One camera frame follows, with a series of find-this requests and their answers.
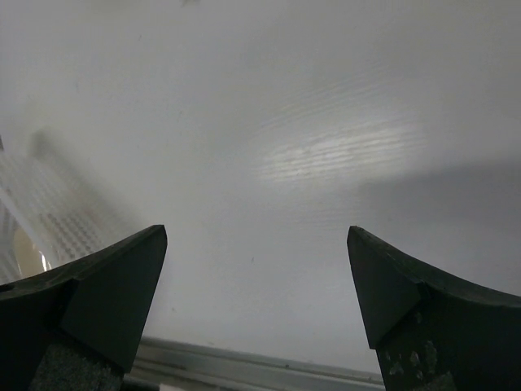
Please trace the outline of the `white plastic bin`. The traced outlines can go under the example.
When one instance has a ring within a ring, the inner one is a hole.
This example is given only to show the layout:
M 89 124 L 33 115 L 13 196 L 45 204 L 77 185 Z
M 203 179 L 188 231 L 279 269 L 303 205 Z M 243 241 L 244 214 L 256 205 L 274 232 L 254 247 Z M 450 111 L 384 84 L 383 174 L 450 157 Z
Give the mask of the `white plastic bin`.
M 129 236 L 132 227 L 54 157 L 1 153 L 1 281 L 22 279 L 13 250 L 21 227 L 51 269 Z

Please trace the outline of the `cream plate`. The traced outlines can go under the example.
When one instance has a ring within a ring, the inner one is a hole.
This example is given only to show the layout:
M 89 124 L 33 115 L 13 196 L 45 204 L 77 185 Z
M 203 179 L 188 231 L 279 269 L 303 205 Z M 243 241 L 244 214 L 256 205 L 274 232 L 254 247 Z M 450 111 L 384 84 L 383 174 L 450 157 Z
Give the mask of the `cream plate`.
M 33 277 L 51 269 L 44 254 L 21 227 L 15 229 L 12 243 L 15 259 L 23 278 Z

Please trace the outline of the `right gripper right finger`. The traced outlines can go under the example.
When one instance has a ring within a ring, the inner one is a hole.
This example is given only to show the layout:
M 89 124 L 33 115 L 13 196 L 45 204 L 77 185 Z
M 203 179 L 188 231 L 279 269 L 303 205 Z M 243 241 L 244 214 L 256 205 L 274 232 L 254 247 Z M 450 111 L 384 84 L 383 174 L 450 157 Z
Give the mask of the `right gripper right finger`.
M 451 275 L 358 226 L 348 257 L 387 390 L 518 390 L 520 298 Z

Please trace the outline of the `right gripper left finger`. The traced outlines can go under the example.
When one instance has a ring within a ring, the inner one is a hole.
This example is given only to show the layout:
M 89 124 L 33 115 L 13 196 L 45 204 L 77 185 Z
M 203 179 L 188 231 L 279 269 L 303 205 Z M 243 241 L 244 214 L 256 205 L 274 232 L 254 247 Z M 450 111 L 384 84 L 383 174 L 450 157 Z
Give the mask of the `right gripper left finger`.
M 167 249 L 153 225 L 1 286 L 3 390 L 118 390 L 131 371 Z

